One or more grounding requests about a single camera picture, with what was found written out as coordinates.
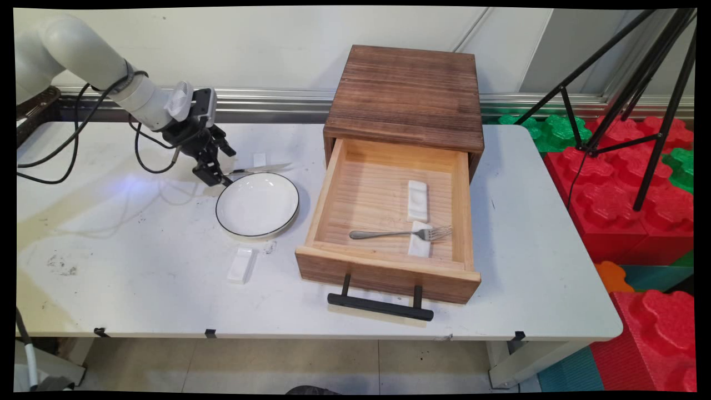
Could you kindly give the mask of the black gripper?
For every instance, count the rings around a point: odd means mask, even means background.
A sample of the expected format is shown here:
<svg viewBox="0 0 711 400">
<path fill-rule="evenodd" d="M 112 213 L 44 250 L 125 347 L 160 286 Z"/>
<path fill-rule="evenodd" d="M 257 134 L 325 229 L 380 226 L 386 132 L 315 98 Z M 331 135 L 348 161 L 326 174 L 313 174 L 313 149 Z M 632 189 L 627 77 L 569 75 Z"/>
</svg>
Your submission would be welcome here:
<svg viewBox="0 0 711 400">
<path fill-rule="evenodd" d="M 162 129 L 162 138 L 170 145 L 179 147 L 180 152 L 196 160 L 192 173 L 209 187 L 233 183 L 223 173 L 218 161 L 218 151 L 228 157 L 236 156 L 236 151 L 229 145 L 226 133 L 215 124 L 207 125 L 205 117 L 189 117 L 185 121 L 171 121 Z"/>
</svg>

